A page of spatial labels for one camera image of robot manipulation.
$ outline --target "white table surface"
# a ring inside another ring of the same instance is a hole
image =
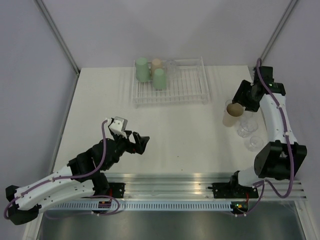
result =
[[[208,104],[132,105],[133,67],[82,68],[61,140],[54,170],[59,170],[102,139],[105,118],[128,120],[126,129],[150,136],[143,155],[124,153],[109,173],[233,173],[253,165],[237,129],[222,124],[225,102],[241,81],[251,80],[247,66],[206,66]],[[259,110],[254,135],[267,144]],[[111,138],[108,128],[107,137]]]

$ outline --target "black bracket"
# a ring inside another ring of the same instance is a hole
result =
[[[229,182],[214,182],[208,189],[212,189],[215,199],[257,199],[259,197],[256,188],[241,186],[238,183],[238,172],[231,176]]]
[[[109,182],[108,195],[116,199],[123,199],[125,194],[125,183],[123,182]]]
[[[18,188],[18,186],[11,185],[5,189],[5,195],[8,201],[12,201],[15,198],[16,190]],[[7,212],[9,219],[14,223],[14,225],[26,224],[36,219],[41,206],[37,204],[29,210],[19,210],[18,208],[19,205],[14,202]]]

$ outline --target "white wall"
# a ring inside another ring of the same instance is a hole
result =
[[[264,65],[273,66],[276,82],[284,83],[287,112],[307,157],[297,176],[302,180],[320,226],[320,1],[302,0]]]
[[[0,209],[5,188],[49,173],[66,102],[76,80],[33,0],[0,3]],[[0,217],[1,239],[25,226]]]
[[[79,67],[140,56],[252,66],[289,0],[44,0]]]

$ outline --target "clear glass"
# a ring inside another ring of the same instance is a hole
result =
[[[177,78],[177,63],[175,60],[168,60],[165,62],[166,68],[166,78],[167,79],[176,79]]]
[[[248,120],[254,116],[254,113],[252,111],[244,111],[241,119],[242,120]]]
[[[244,118],[240,120],[240,125],[238,127],[237,133],[240,137],[247,138],[257,129],[258,123],[253,117],[249,119]]]
[[[244,145],[250,152],[258,152],[264,147],[264,141],[259,136],[252,136],[244,141]]]
[[[226,109],[229,104],[232,104],[232,99],[229,99],[229,100],[227,100],[227,101],[225,102],[224,109]]]

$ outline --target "glass cup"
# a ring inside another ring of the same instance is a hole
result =
[[[249,119],[241,119],[240,125],[236,132],[240,137],[247,138],[252,133],[254,133],[257,129],[258,129],[258,123],[253,117],[251,117]]]
[[[224,110],[226,110],[226,108],[228,107],[228,105],[229,104],[232,104],[232,100],[231,99],[229,99],[229,100],[227,100],[226,102],[225,102],[225,105],[224,105]]]
[[[177,63],[175,60],[168,60],[165,62],[166,78],[176,79],[177,78]]]
[[[264,147],[264,141],[259,136],[252,136],[245,139],[244,145],[250,152],[257,152]]]
[[[254,113],[252,111],[244,111],[241,120],[248,120],[254,116]]]

